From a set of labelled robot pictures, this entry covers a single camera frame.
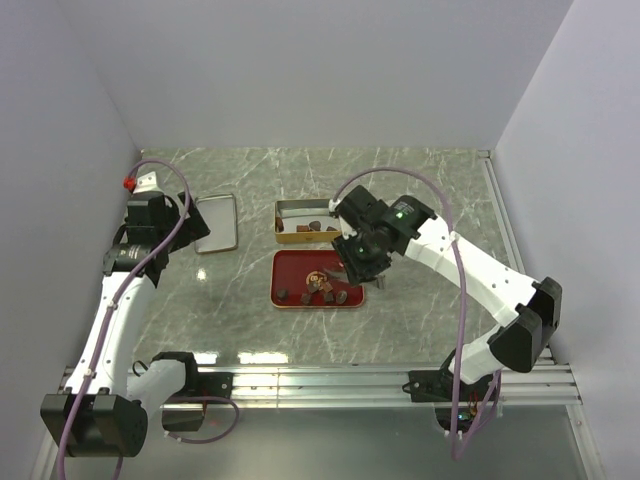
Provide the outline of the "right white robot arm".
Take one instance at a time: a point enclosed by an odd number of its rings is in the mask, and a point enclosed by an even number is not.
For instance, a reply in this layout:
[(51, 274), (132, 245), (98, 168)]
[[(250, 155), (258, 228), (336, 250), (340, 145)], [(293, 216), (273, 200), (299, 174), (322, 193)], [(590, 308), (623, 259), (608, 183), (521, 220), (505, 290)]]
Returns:
[(341, 235), (333, 248), (352, 285), (387, 270), (393, 254), (416, 261), (459, 287), (493, 318), (488, 333), (462, 347), (440, 375), (443, 393), (462, 399), (475, 383), (504, 368), (528, 373), (556, 332), (563, 290), (551, 277), (519, 273), (450, 230), (446, 221), (418, 199), (403, 195), (393, 204), (355, 187), (330, 201)]

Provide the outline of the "long metal tweezers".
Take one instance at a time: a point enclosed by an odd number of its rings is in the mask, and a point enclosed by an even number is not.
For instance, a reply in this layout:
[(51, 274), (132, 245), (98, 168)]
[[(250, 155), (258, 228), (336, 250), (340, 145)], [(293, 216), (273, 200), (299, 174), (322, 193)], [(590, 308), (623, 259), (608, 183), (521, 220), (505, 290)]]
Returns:
[(342, 270), (325, 268), (323, 272), (331, 279), (347, 283), (351, 286), (372, 286), (378, 290), (384, 290), (386, 288), (386, 279), (384, 275), (378, 275), (373, 278), (364, 280), (358, 280), (353, 276), (349, 276), (348, 273)]

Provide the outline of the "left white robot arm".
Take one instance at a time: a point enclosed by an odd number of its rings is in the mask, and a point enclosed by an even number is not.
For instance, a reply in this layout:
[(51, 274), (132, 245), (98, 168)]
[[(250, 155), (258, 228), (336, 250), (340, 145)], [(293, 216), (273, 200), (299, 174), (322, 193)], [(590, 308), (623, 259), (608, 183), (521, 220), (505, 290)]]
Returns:
[(153, 414), (172, 396), (193, 400), (201, 377), (193, 354), (164, 352), (130, 378), (133, 350), (169, 256), (210, 232), (188, 191), (169, 197), (153, 172), (126, 178), (124, 223), (103, 258), (95, 319), (80, 359), (40, 415), (61, 458), (134, 457)]

